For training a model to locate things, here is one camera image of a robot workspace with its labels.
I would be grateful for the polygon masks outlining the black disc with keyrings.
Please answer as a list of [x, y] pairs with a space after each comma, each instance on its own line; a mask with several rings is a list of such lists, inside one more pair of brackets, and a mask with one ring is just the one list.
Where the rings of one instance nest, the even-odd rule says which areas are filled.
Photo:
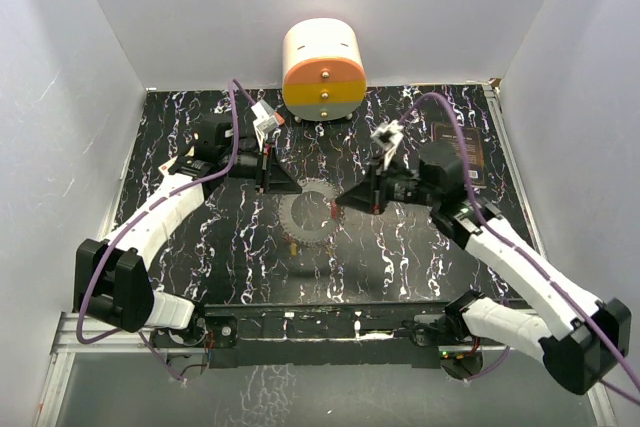
[[306, 178], [300, 182], [301, 194], [283, 195], [278, 219], [287, 238], [297, 244], [325, 243], [340, 228], [342, 212], [331, 215], [331, 202], [339, 192], [329, 181]]

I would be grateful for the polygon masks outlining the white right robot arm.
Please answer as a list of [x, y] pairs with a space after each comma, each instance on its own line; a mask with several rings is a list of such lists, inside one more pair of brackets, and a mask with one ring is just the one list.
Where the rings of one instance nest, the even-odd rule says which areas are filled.
[[379, 215], [391, 201], [425, 206], [438, 231], [497, 272], [532, 308], [526, 314], [478, 292], [446, 308], [447, 335], [466, 344], [495, 340], [539, 361], [567, 391], [582, 395], [616, 366], [639, 377], [626, 357], [631, 312], [620, 300], [600, 300], [531, 248], [491, 202], [477, 197], [465, 149], [448, 141], [425, 145], [412, 171], [382, 156], [335, 202]]

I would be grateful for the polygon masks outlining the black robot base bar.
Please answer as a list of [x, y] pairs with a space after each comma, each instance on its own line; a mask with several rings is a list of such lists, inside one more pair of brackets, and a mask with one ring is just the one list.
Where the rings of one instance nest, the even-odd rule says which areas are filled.
[[159, 349], [200, 354], [210, 369], [258, 365], [409, 365], [468, 377], [488, 339], [445, 322], [442, 302], [209, 304], [185, 333], [159, 329]]

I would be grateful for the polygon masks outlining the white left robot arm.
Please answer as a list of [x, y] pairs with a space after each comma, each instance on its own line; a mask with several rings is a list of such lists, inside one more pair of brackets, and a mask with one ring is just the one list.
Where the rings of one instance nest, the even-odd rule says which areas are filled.
[[196, 304], [154, 290], [148, 269], [181, 223], [228, 177], [252, 180], [260, 193], [301, 193], [268, 139], [282, 123], [277, 113], [260, 114], [254, 134], [245, 137], [234, 131], [229, 115], [204, 117], [187, 146], [161, 165], [162, 182], [145, 203], [104, 239], [80, 244], [74, 310], [122, 331], [169, 329], [186, 346], [200, 343], [207, 323]]

